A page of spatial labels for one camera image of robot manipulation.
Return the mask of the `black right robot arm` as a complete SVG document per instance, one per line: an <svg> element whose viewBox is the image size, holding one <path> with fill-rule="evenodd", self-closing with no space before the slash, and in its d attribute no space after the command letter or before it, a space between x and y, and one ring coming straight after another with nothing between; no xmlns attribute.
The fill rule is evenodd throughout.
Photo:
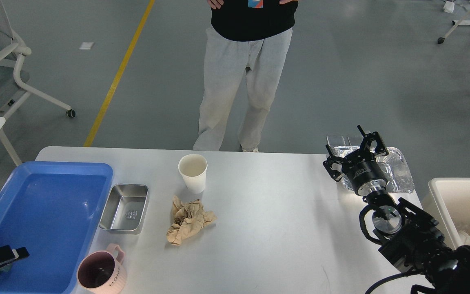
<svg viewBox="0 0 470 294"><path fill-rule="evenodd" d="M367 293L398 278L423 275L431 287L412 285L412 294L470 294L470 245L451 249L431 214L406 199L393 200L389 179L377 162L378 157L388 156L388 149L378 132L357 128L362 136L358 148L339 157L326 145L323 166L334 181L347 178L362 197L366 204L359 214L362 234L379 245L382 256L399 270L371 285Z"/></svg>

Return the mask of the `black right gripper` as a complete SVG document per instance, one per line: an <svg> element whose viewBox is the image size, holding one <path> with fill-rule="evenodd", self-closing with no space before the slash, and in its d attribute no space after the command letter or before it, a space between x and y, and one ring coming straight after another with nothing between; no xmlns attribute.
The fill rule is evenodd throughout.
<svg viewBox="0 0 470 294"><path fill-rule="evenodd" d="M358 160L336 156L332 147L325 145L328 156L323 166L335 182L340 182L343 177L347 179L348 185L358 196L368 196L375 191L385 192L388 180L376 160L389 155L389 151L378 132L366 134L360 125L357 128L362 135Z"/></svg>

